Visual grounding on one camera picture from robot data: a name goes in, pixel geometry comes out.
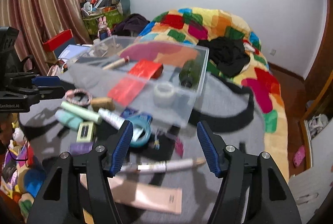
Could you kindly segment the mint green small tube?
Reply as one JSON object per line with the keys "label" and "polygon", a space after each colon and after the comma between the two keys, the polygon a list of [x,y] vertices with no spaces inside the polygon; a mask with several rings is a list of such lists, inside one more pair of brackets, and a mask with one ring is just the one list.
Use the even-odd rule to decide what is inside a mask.
{"label": "mint green small tube", "polygon": [[78,131],[80,124],[83,122],[83,119],[79,116],[61,109],[56,111],[55,117],[63,126],[75,131]]}

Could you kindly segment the beige foundation tube white cap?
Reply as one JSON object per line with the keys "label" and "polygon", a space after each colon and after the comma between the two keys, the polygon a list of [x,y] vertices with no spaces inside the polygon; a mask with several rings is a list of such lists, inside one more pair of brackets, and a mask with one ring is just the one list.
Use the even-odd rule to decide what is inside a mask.
{"label": "beige foundation tube white cap", "polygon": [[116,176],[108,179],[116,203],[154,212],[181,214],[182,189],[154,186]]}

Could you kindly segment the blue white notebook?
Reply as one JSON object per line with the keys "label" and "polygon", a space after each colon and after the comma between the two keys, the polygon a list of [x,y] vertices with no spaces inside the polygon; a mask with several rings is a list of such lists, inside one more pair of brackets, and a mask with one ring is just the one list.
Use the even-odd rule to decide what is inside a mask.
{"label": "blue white notebook", "polygon": [[58,56],[59,59],[69,60],[90,48],[82,45],[68,45]]}

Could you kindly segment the tan 4B eraser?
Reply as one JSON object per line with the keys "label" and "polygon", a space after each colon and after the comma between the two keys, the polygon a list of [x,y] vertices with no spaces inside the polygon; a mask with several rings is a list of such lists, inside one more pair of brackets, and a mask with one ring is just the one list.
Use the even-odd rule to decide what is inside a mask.
{"label": "tan 4B eraser", "polygon": [[98,112],[100,108],[113,111],[115,109],[115,104],[112,98],[109,97],[96,97],[90,102],[91,108]]}

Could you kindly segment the light green stick tube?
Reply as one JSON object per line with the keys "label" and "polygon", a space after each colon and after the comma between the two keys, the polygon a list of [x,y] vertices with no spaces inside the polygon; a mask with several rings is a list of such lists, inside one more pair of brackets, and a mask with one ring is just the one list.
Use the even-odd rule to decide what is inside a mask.
{"label": "light green stick tube", "polygon": [[87,108],[80,107],[78,105],[71,104],[69,102],[62,101],[60,107],[62,109],[71,112],[75,114],[76,116],[87,120],[87,121],[92,121],[95,122],[96,124],[101,124],[102,123],[102,117],[99,115],[99,113],[91,111]]}

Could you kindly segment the green mahjong tile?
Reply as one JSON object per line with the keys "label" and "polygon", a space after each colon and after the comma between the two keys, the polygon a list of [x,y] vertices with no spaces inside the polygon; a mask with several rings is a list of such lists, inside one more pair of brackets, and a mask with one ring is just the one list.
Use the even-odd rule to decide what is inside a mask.
{"label": "green mahjong tile", "polygon": [[76,142],[93,142],[95,137],[95,124],[92,121],[81,122],[78,128]]}

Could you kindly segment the purple black spray bottle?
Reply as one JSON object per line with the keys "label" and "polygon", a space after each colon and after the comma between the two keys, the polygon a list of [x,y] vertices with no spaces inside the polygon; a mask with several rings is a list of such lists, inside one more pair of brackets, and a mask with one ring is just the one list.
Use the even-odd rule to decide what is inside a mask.
{"label": "purple black spray bottle", "polygon": [[70,144],[68,151],[71,155],[83,155],[89,153],[93,148],[93,142],[75,142]]}

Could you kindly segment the pink bunny toy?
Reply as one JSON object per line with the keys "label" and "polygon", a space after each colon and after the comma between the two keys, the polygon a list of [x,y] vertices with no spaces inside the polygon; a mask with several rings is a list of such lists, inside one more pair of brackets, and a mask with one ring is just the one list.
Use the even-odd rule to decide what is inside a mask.
{"label": "pink bunny toy", "polygon": [[99,18],[97,36],[101,41],[111,36],[111,30],[108,27],[107,18],[105,16]]}

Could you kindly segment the red envelope packet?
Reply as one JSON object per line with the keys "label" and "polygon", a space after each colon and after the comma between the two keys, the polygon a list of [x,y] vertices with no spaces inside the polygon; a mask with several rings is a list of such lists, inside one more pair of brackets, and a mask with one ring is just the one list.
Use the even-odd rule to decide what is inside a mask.
{"label": "red envelope packet", "polygon": [[126,107],[140,94],[148,80],[158,79],[162,75],[163,69],[162,63],[142,59],[107,93],[107,96]]}

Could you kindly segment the blue small card box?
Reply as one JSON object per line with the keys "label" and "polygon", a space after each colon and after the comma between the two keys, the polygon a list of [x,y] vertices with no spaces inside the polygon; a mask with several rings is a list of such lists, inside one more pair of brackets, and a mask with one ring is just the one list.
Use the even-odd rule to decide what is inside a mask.
{"label": "blue small card box", "polygon": [[142,120],[145,120],[148,124],[152,122],[152,116],[149,113],[146,112],[139,112],[138,110],[135,110],[133,108],[126,107],[121,115],[123,119],[128,119],[132,117],[138,117]]}

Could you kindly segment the green cluttered storage box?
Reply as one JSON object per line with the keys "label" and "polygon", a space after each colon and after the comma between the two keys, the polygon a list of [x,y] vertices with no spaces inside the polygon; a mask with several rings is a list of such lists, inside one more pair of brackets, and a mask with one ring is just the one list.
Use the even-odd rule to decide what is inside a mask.
{"label": "green cluttered storage box", "polygon": [[86,0],[81,6],[83,24],[90,36],[98,34],[100,19],[106,19],[112,30],[131,13],[130,0]]}

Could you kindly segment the clear plastic storage bin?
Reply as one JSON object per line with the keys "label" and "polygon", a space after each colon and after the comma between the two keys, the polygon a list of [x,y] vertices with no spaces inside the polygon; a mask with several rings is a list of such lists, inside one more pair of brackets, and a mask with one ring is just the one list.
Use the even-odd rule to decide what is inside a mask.
{"label": "clear plastic storage bin", "polygon": [[205,81],[209,50],[167,40],[111,36],[67,61],[60,77],[157,122],[186,127]]}

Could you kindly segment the white tape roll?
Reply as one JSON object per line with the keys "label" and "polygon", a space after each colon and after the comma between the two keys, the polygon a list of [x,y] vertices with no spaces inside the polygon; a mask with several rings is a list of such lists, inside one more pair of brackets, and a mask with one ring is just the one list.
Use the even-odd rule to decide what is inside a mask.
{"label": "white tape roll", "polygon": [[154,104],[158,107],[170,107],[175,96],[175,87],[169,82],[161,82],[154,87]]}

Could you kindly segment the small yellow blue charm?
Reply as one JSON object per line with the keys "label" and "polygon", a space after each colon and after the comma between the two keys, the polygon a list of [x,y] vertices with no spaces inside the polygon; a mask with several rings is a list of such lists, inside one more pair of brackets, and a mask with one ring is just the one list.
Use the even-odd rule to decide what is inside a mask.
{"label": "small yellow blue charm", "polygon": [[154,148],[155,150],[159,150],[159,148],[160,148],[160,141],[159,141],[159,134],[158,134],[158,132],[156,132],[155,135],[154,135],[154,144],[153,144],[153,148]]}

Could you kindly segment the colourful patchwork quilt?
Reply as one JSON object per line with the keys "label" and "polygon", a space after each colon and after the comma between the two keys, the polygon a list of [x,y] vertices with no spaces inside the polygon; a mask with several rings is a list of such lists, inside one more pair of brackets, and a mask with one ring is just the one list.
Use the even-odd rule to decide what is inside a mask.
{"label": "colourful patchwork quilt", "polygon": [[199,7],[170,10],[155,17],[139,34],[139,41],[167,40],[196,45],[200,40],[226,37],[246,45],[250,63],[240,74],[228,78],[237,85],[249,87],[264,119],[265,150],[271,154],[285,179],[289,179],[287,156],[288,130],[281,85],[270,72],[261,52],[261,41],[239,16],[223,10]]}

